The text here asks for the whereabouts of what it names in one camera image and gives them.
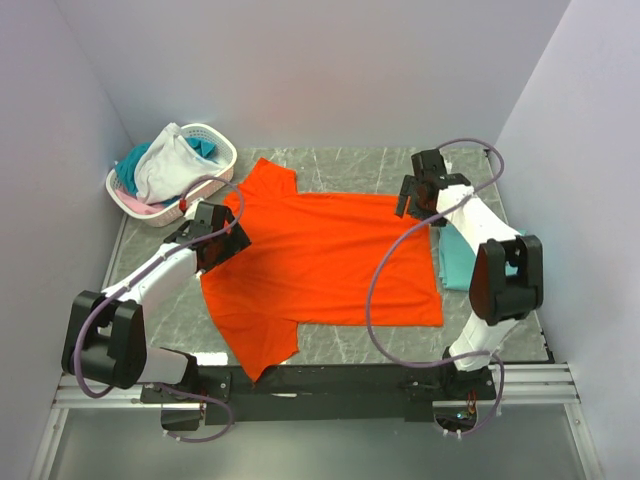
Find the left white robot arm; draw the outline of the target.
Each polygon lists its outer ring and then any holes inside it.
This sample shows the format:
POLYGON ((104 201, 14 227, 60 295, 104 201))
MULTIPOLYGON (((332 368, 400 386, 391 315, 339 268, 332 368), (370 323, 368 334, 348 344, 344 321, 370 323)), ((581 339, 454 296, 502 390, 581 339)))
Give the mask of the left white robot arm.
POLYGON ((62 370, 109 390, 164 384, 176 401, 200 391, 194 355, 152 348, 145 316, 178 286, 207 273, 251 245, 239 219, 224 205, 203 201, 195 217, 167 236, 156 253, 133 273, 101 292, 84 290, 73 300, 61 357, 62 370))

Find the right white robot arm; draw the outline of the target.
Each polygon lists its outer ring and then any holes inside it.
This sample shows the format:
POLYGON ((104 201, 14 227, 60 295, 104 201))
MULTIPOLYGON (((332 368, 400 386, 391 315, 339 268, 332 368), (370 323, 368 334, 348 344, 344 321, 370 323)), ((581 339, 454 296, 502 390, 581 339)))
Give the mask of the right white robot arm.
POLYGON ((439 150, 415 153, 411 162, 396 215, 436 215, 435 225, 454 227, 475 255, 471 314, 443 355, 455 360, 441 366, 438 377, 442 393, 460 399, 483 383, 491 355, 543 303, 543 247, 537 236, 519 234, 494 214, 464 175, 448 172, 439 150))

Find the orange t shirt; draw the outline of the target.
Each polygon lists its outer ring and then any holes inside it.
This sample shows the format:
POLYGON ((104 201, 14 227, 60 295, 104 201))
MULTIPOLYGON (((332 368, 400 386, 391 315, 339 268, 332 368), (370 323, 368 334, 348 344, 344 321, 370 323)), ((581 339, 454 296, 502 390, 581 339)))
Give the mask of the orange t shirt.
POLYGON ((364 325, 371 286, 374 325, 443 325, 428 229, 407 238, 371 280, 393 242, 417 223, 395 216, 394 197, 301 193, 293 170, 261 158, 224 203, 242 215, 251 245, 202 275, 201 289, 252 381, 298 352, 299 325, 364 325))

